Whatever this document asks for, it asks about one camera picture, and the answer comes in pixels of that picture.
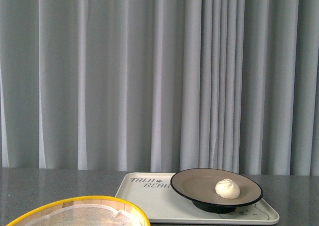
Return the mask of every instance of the tray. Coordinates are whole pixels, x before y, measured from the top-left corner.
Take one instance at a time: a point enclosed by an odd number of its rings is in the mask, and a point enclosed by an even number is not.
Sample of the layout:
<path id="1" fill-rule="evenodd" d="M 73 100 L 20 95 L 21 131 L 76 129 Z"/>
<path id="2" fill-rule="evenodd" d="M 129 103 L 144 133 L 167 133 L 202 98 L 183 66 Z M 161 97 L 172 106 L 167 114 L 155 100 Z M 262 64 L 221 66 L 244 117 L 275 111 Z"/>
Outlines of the tray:
<path id="1" fill-rule="evenodd" d="M 278 213 L 264 200 L 238 207 L 228 214 L 215 214 L 198 209 L 191 200 L 176 193 L 170 186 L 173 173 L 129 173 L 115 197 L 140 207 L 151 223 L 274 225 Z"/>

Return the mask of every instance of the table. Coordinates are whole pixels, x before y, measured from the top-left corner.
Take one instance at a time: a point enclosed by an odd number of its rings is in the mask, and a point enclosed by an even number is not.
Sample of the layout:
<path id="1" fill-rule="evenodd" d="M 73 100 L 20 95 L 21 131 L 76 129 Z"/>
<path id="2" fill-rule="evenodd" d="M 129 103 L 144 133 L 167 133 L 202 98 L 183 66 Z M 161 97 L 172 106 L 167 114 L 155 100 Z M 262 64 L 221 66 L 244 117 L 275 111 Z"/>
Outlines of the table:
<path id="1" fill-rule="evenodd" d="M 85 195 L 115 196 L 126 174 L 2 168 L 0 225 L 5 226 L 33 209 L 58 200 Z M 246 176 L 262 187 L 263 198 L 279 213 L 277 226 L 319 225 L 319 176 Z"/>

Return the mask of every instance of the plate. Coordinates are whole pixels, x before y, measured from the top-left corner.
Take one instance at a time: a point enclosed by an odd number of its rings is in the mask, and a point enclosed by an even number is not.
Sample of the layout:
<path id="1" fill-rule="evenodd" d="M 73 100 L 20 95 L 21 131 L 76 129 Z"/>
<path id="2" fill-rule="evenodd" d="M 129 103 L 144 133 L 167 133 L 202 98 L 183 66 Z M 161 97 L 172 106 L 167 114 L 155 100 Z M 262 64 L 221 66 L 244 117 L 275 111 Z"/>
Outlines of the plate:
<path id="1" fill-rule="evenodd" d="M 216 184 L 231 179 L 240 188 L 236 199 L 225 199 L 217 195 Z M 180 171 L 170 180 L 172 188 L 191 200 L 198 208 L 218 214 L 227 214 L 237 207 L 251 205 L 263 197 L 262 188 L 253 180 L 225 170 L 196 168 Z"/>

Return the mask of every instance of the bowl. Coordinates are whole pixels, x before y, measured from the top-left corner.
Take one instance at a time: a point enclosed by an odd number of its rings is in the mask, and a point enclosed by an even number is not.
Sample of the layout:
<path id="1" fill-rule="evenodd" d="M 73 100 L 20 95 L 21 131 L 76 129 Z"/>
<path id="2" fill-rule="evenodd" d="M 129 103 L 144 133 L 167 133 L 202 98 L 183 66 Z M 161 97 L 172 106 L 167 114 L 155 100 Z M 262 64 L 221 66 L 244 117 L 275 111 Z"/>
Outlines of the bowl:
<path id="1" fill-rule="evenodd" d="M 95 220 L 96 216 L 87 213 L 90 212 L 92 208 L 97 208 L 99 211 L 99 216 L 101 218 L 98 220 L 107 221 L 109 220 L 109 212 L 111 214 L 114 212 L 116 214 L 116 212 L 118 212 L 119 214 L 116 216 L 122 217 L 119 220 L 127 219 L 127 217 L 129 217 L 129 220 L 135 222 L 134 225 L 151 226 L 148 217 L 138 206 L 129 201 L 111 196 L 81 196 L 53 202 L 20 216 L 7 226 L 42 225 L 43 221 L 50 220 L 50 218 L 56 217 L 61 212 L 69 213 L 71 210 L 73 211 L 69 215 L 78 217 L 80 220 L 83 218 L 83 220 L 87 222 L 90 221 L 91 218 L 92 220 Z"/>
<path id="2" fill-rule="evenodd" d="M 216 184 L 225 179 L 231 179 L 240 188 L 236 199 L 225 199 L 217 195 Z M 191 200 L 201 210 L 227 214 L 237 207 L 253 204 L 263 197 L 262 188 L 253 180 L 230 171 L 195 168 L 180 171 L 170 180 L 172 188 L 181 196 Z"/>

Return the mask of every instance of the curtain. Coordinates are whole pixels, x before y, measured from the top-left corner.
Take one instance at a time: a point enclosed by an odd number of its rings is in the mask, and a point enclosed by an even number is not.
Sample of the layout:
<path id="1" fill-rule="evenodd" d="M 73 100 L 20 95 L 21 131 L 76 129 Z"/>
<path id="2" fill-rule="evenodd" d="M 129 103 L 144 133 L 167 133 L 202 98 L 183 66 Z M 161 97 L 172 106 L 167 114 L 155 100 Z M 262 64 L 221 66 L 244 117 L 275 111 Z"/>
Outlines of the curtain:
<path id="1" fill-rule="evenodd" d="M 0 0 L 0 163 L 319 175 L 318 9 Z"/>

